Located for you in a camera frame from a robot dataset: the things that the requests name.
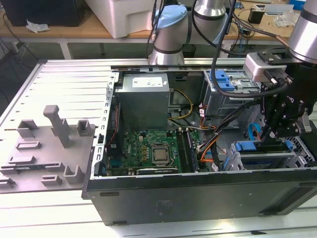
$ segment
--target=wooden table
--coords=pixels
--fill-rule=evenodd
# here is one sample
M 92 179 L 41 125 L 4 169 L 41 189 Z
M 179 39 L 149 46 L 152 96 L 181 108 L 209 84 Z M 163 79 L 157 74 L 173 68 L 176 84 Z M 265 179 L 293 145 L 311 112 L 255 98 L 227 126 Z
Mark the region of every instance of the wooden table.
M 274 3 L 280 3 L 279 0 L 273 0 Z M 245 9 L 249 9 L 255 4 L 254 2 L 242 1 Z M 239 14 L 242 10 L 236 10 L 236 14 Z M 0 36 L 5 42 L 17 42 L 18 40 L 9 32 L 4 21 L 2 19 L 4 11 L 1 12 L 0 17 Z M 247 20 L 250 11 L 246 10 L 241 13 L 240 18 Z M 254 24 L 255 27 L 279 34 L 286 39 L 289 38 L 293 27 L 277 28 L 273 25 L 273 16 L 263 16 L 260 24 Z M 7 21 L 14 34 L 22 42 L 50 42 L 58 43 L 62 49 L 64 58 L 72 59 L 71 52 L 68 48 L 69 43 L 100 43 L 101 50 L 104 53 L 103 43 L 146 43 L 150 31 L 140 31 L 129 34 L 127 37 L 114 39 L 110 33 L 104 28 L 98 18 L 92 13 L 87 12 L 85 18 L 78 27 L 63 27 L 63 26 L 51 26 L 50 31 L 40 32 L 38 34 L 29 31 L 26 27 L 13 27 L 9 21 Z M 223 47 L 230 49 L 238 37 L 238 29 L 236 25 L 232 24 L 229 34 L 225 36 L 223 41 Z M 253 45 L 279 45 L 275 39 L 256 33 L 251 38 L 249 44 Z
M 283 4 L 284 1 L 280 2 L 279 0 L 272 0 L 274 4 Z M 249 2 L 249 1 L 241 1 L 244 9 L 236 9 L 235 13 L 239 18 L 248 21 L 248 17 L 250 14 L 250 11 L 247 9 L 250 9 L 251 7 L 254 7 L 254 4 L 259 4 L 256 2 Z M 293 26 L 288 27 L 276 27 L 273 23 L 275 16 L 268 16 L 265 15 L 262 18 L 262 21 L 260 24 L 252 24 L 254 27 L 259 28 L 264 31 L 268 31 L 277 35 L 280 35 L 284 37 L 285 39 L 288 39 L 294 29 Z M 229 34 L 225 36 L 223 41 L 223 48 L 229 50 L 231 46 L 235 43 L 237 37 L 238 37 L 238 27 L 235 24 L 231 24 Z M 278 41 L 276 41 L 274 38 L 270 36 L 266 36 L 260 33 L 255 33 L 255 35 L 249 40 L 248 44 L 250 45 L 281 45 Z

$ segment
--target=blue latch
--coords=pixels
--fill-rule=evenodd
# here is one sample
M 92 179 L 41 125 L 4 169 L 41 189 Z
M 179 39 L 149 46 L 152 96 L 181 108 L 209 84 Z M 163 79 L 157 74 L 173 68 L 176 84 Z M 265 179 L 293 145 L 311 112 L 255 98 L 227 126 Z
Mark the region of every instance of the blue latch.
M 235 144 L 237 151 L 256 151 L 257 148 L 252 141 L 242 141 Z
M 223 70 L 216 70 L 216 79 L 220 88 L 224 91 L 233 91 L 235 87 L 231 84 L 230 77 Z
M 287 146 L 287 148 L 288 148 L 290 151 L 293 151 L 294 146 L 293 146 L 293 143 L 292 143 L 290 140 L 286 140 L 286 141 L 285 141 L 285 145 Z

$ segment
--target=white container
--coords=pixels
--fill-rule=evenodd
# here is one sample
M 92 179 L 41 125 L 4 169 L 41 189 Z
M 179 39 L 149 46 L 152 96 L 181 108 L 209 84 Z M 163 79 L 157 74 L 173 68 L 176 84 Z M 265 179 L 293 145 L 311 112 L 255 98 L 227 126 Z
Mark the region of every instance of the white container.
M 86 0 L 86 2 L 113 38 L 152 29 L 154 0 Z

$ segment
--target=ram slot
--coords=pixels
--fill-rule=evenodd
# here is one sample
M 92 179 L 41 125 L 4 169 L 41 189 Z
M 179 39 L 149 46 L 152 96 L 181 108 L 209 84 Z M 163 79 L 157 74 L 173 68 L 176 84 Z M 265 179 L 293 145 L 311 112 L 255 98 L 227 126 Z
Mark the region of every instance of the ram slot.
M 176 139 L 182 173 L 193 173 L 195 170 L 186 132 L 177 131 Z

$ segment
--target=black computer case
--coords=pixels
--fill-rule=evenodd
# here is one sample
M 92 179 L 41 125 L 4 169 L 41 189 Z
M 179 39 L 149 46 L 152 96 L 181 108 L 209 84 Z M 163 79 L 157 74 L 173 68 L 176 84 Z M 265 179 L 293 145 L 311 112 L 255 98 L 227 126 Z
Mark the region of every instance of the black computer case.
M 84 0 L 1 0 L 13 26 L 25 26 L 26 19 L 52 26 L 79 26 L 84 17 Z

